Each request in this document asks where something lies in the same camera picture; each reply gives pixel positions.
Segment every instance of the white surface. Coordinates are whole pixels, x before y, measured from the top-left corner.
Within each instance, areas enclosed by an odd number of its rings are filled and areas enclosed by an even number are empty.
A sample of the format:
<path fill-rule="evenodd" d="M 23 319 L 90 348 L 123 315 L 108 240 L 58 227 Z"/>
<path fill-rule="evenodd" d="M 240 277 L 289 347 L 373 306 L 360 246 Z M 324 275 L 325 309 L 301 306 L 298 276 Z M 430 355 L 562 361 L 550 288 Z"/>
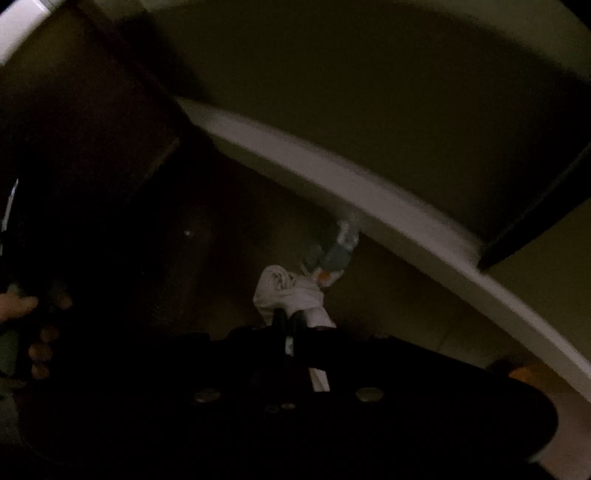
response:
<path fill-rule="evenodd" d="M 558 431 L 541 464 L 560 480 L 591 476 L 591 405 L 576 393 L 548 395 L 558 411 Z"/>
<path fill-rule="evenodd" d="M 214 140 L 257 155 L 237 160 L 337 217 L 353 219 L 362 232 L 493 320 L 591 401 L 591 364 L 530 306 L 478 271 L 482 243 L 466 229 L 409 192 L 309 142 L 202 103 L 177 101 Z"/>
<path fill-rule="evenodd" d="M 0 14 L 0 65 L 48 15 L 49 10 L 37 0 L 16 0 Z"/>

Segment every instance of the white rag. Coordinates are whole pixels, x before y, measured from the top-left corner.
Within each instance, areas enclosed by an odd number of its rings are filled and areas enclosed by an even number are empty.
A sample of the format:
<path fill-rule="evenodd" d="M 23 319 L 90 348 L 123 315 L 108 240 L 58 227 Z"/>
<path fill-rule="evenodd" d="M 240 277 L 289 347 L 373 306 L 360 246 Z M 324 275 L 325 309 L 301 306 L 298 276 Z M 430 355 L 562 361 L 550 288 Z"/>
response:
<path fill-rule="evenodd" d="M 316 283 L 302 275 L 288 272 L 279 265 L 270 265 L 263 270 L 252 299 L 266 325 L 272 323 L 275 309 L 283 309 L 288 318 L 303 310 L 306 325 L 310 328 L 336 328 L 322 306 L 323 300 L 324 294 Z M 288 354 L 293 352 L 292 338 L 286 339 L 285 351 Z M 326 372 L 315 368 L 309 370 L 314 391 L 330 391 Z"/>

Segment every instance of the dark wall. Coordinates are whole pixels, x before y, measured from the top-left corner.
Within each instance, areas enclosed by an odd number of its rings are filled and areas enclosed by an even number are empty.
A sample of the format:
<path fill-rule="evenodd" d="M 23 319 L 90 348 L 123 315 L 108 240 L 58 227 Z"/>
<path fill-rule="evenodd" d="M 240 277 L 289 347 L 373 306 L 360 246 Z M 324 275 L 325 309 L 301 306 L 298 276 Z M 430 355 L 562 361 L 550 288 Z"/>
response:
<path fill-rule="evenodd" d="M 589 85 L 451 16 L 393 2 L 222 0 L 152 18 L 154 30 L 145 18 L 126 27 L 154 68 L 168 63 L 174 93 L 343 154 L 484 239 L 589 140 Z"/>

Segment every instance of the screw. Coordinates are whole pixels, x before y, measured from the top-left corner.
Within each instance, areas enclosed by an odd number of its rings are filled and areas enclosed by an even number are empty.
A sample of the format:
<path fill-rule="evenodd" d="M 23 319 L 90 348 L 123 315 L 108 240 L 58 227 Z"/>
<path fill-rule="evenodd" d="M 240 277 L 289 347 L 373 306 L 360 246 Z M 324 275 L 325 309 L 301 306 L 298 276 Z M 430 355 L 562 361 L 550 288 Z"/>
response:
<path fill-rule="evenodd" d="M 375 403 L 384 397 L 384 392 L 375 387 L 363 387 L 355 392 L 355 396 L 362 402 Z"/>
<path fill-rule="evenodd" d="M 221 398 L 222 394 L 215 388 L 203 388 L 197 393 L 193 394 L 193 398 L 197 403 L 211 403 Z"/>

